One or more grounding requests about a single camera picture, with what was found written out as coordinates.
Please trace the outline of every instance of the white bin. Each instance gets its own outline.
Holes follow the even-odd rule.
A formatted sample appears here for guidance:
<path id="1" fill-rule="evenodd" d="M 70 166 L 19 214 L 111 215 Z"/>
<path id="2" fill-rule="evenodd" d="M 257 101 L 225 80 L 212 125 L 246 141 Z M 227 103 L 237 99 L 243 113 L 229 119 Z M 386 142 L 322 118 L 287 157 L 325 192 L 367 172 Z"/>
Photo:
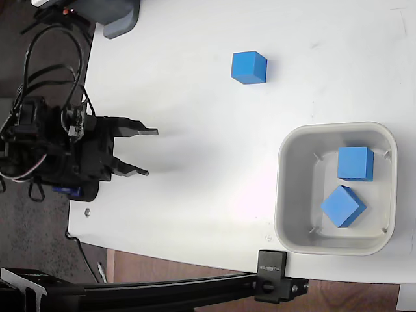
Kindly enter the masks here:
<path id="1" fill-rule="evenodd" d="M 373 182 L 337 178 L 341 146 L 374 152 Z M 320 208 L 338 185 L 352 188 L 367 206 L 348 228 L 337 228 Z M 300 127 L 279 152 L 276 234 L 284 247 L 301 254 L 373 254 L 393 234 L 396 189 L 397 145 L 386 127 L 375 122 Z"/>

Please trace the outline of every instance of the cable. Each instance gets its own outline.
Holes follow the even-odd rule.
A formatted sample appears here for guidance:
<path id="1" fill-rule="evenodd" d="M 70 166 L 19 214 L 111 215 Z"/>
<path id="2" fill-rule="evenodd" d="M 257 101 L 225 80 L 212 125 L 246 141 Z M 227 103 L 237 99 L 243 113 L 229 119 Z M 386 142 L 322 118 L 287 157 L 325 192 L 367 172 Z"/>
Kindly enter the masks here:
<path id="1" fill-rule="evenodd" d="M 30 64 L 30 59 L 31 59 L 33 49 L 34 49 L 36 43 L 39 41 L 39 39 L 41 39 L 45 34 L 47 34 L 49 32 L 52 32 L 52 31 L 59 31 L 61 33 L 64 33 L 66 36 L 68 36 L 70 38 L 70 40 L 75 45 L 75 48 L 76 48 L 77 54 L 78 54 L 78 70 L 77 70 L 76 73 L 74 73 L 72 68 L 69 67 L 69 66 L 66 66 L 66 65 L 63 65 L 63 64 L 52 65 L 52 66 L 49 66 L 48 68 L 44 68 L 43 70 L 37 71 L 35 74 L 31 75 L 32 79 L 29 80 L 28 71 L 29 71 L 29 64 Z M 52 70 L 56 70 L 56 69 L 59 69 L 59 68 L 70 69 L 72 74 L 73 74 L 72 87 L 71 87 L 70 92 L 69 92 L 69 94 L 66 98 L 66 101 L 64 102 L 64 105 L 61 108 L 61 124 L 62 124 L 62 127 L 65 129 L 65 131 L 68 133 L 69 130 L 65 126 L 65 123 L 64 123 L 64 112 L 66 110 L 68 110 L 68 108 L 70 108 L 70 106 L 71 106 L 70 101 L 71 101 L 71 98 L 72 98 L 72 96 L 75 92 L 75 89 L 78 87 L 78 85 L 80 83 L 83 66 L 84 66 L 83 49 L 82 49 L 79 41 L 76 39 L 76 37 L 72 34 L 72 32 L 69 29 L 66 29 L 66 28 L 64 28 L 60 25 L 51 25 L 51 26 L 46 27 L 44 30 L 40 31 L 33 38 L 32 42 L 29 44 L 29 47 L 26 51 L 25 61 L 23 63 L 23 83 L 18 88 L 18 94 L 16 96 L 13 109 L 10 112 L 10 116 L 6 119 L 6 121 L 4 122 L 2 127 L 0 128 L 0 135 L 3 136 L 3 131 L 4 131 L 5 127 L 9 125 L 9 123 L 12 121 L 12 117 L 15 115 L 15 113 L 21 107 L 21 104 L 23 103 L 24 98 L 28 94 L 29 83 L 32 80 L 34 80 L 35 78 L 37 78 L 37 77 L 39 77 L 39 76 L 41 76 L 41 75 L 43 75 L 47 72 L 51 72 Z"/>
<path id="2" fill-rule="evenodd" d="M 2 176 L 3 178 L 5 178 L 5 179 L 9 179 L 9 180 L 19 180 L 19 179 L 21 179 L 21 178 L 23 178 L 23 177 L 26 177 L 26 176 L 28 176 L 29 174 L 31 174 L 32 172 L 34 172 L 42 163 L 43 163 L 43 161 L 45 160 L 45 158 L 46 158 L 46 154 L 44 154 L 43 156 L 42 156 L 42 158 L 32 167 L 32 168 L 30 168 L 29 170 L 27 170 L 24 174 L 21 174 L 21 175 L 19 175 L 19 176 L 17 176 L 17 177 L 10 177 L 10 176 L 7 176 L 7 175 L 5 175 L 5 174 L 2 174 L 1 172 L 0 172 L 0 176 Z"/>
<path id="3" fill-rule="evenodd" d="M 96 281 L 96 283 L 99 283 L 99 280 L 97 279 L 96 274 L 92 270 L 91 265 L 88 262 L 88 259 L 86 258 L 86 255 L 85 255 L 84 250 L 83 250 L 83 246 L 81 245 L 81 241 L 78 239 L 78 237 L 70 236 L 70 232 L 68 231 L 68 227 L 69 227 L 69 217 L 68 217 L 68 225 L 66 226 L 66 231 L 65 231 L 65 238 L 68 239 L 69 241 L 72 241 L 73 240 L 73 241 L 77 242 L 78 249 L 81 252 L 81 255 L 82 255 L 83 259 L 84 259 L 84 262 L 86 264 L 86 267 L 90 271 L 90 273 L 91 273 L 92 277 L 94 278 L 94 280 Z"/>
<path id="4" fill-rule="evenodd" d="M 75 76 L 75 80 L 73 82 L 73 86 L 70 90 L 70 93 L 68 94 L 68 97 L 65 101 L 65 104 L 63 106 L 62 109 L 66 109 L 68 108 L 68 105 L 70 104 L 71 98 L 73 96 L 73 93 L 75 92 L 75 89 L 77 88 L 77 85 L 79 84 L 79 81 L 81 79 L 81 72 L 83 70 L 83 66 L 84 66 L 84 54 L 83 54 L 83 49 L 79 43 L 79 41 L 76 39 L 76 37 L 72 34 L 72 32 L 70 30 L 68 30 L 67 28 L 64 28 L 60 25 L 51 25 L 46 27 L 44 30 L 40 31 L 32 40 L 32 42 L 29 44 L 29 47 L 26 51 L 26 55 L 25 55 L 25 61 L 23 63 L 23 87 L 22 87 L 22 97 L 19 101 L 19 104 L 21 104 L 21 102 L 23 101 L 23 98 L 26 95 L 26 91 L 27 91 L 27 85 L 28 85 L 28 69 L 29 69 L 29 62 L 31 59 L 31 54 L 33 52 L 33 48 L 35 47 L 36 43 L 39 41 L 39 39 L 41 39 L 45 34 L 51 32 L 51 31 L 60 31 L 62 33 L 64 33 L 65 35 L 67 35 L 71 41 L 74 43 L 75 48 L 77 50 L 78 53 L 78 70 L 77 70 L 77 74 Z"/>

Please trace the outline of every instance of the table surface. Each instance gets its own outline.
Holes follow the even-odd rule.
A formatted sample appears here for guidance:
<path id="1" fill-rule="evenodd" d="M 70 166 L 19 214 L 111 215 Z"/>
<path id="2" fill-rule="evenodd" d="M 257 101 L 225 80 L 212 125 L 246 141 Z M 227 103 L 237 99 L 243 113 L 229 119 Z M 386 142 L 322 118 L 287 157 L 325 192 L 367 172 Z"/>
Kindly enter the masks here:
<path id="1" fill-rule="evenodd" d="M 307 124 L 375 121 L 399 150 L 396 228 L 368 257 L 289 255 L 287 276 L 416 283 L 416 3 L 405 0 L 142 0 L 108 40 L 98 26 L 86 76 L 97 114 L 159 136 L 117 138 L 150 175 L 113 177 L 71 202 L 83 242 L 255 272 L 274 230 L 278 151 Z M 267 83 L 230 78 L 234 52 L 268 59 Z M 84 215 L 90 208 L 90 217 Z"/>

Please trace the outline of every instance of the blue block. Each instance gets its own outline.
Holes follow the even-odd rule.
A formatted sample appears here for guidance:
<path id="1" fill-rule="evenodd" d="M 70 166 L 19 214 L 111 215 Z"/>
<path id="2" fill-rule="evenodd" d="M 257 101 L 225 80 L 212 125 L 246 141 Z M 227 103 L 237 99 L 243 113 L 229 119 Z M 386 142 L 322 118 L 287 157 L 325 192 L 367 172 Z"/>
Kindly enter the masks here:
<path id="1" fill-rule="evenodd" d="M 338 178 L 345 181 L 372 181 L 374 153 L 366 147 L 339 148 Z"/>
<path id="2" fill-rule="evenodd" d="M 256 51 L 240 52 L 233 54 L 233 66 L 231 76 L 235 80 L 244 83 L 265 83 L 267 71 L 267 59 Z"/>
<path id="3" fill-rule="evenodd" d="M 349 187 L 339 185 L 320 205 L 338 228 L 347 228 L 366 206 Z"/>

